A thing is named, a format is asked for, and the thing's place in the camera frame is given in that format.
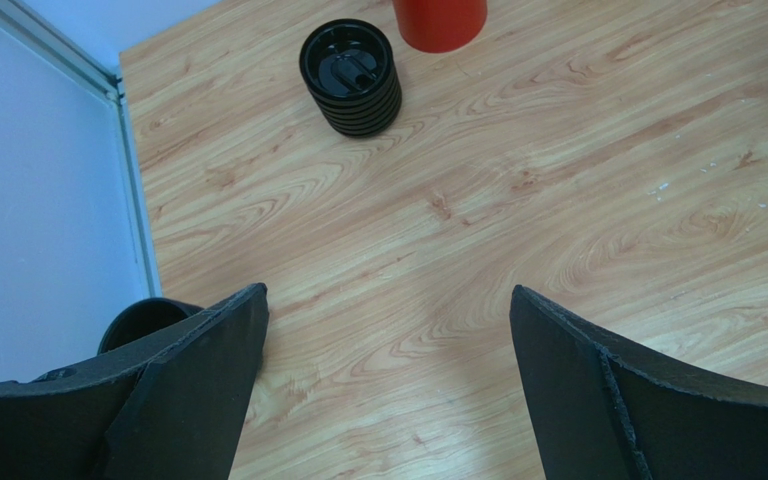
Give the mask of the black coffee cup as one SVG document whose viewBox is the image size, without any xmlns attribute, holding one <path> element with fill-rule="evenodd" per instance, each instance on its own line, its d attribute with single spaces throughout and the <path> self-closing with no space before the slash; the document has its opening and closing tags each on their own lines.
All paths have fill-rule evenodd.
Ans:
<svg viewBox="0 0 768 480">
<path fill-rule="evenodd" d="M 203 307 L 163 297 L 140 300 L 119 313 L 100 341 L 101 355 L 183 321 Z"/>
</svg>

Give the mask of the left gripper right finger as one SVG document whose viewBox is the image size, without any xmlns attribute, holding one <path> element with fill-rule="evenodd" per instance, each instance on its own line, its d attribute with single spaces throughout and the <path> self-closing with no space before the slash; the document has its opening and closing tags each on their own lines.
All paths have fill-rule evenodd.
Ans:
<svg viewBox="0 0 768 480">
<path fill-rule="evenodd" d="M 510 326 L 549 479 L 768 479 L 768 387 L 657 352 L 517 286 Z"/>
</svg>

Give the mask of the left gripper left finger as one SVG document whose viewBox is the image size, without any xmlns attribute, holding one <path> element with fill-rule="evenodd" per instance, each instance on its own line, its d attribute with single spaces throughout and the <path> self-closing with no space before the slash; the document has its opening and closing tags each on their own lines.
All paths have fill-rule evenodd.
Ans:
<svg viewBox="0 0 768 480">
<path fill-rule="evenodd" d="M 31 382 L 0 383 L 0 479 L 225 479 L 261 364 L 267 288 Z"/>
</svg>

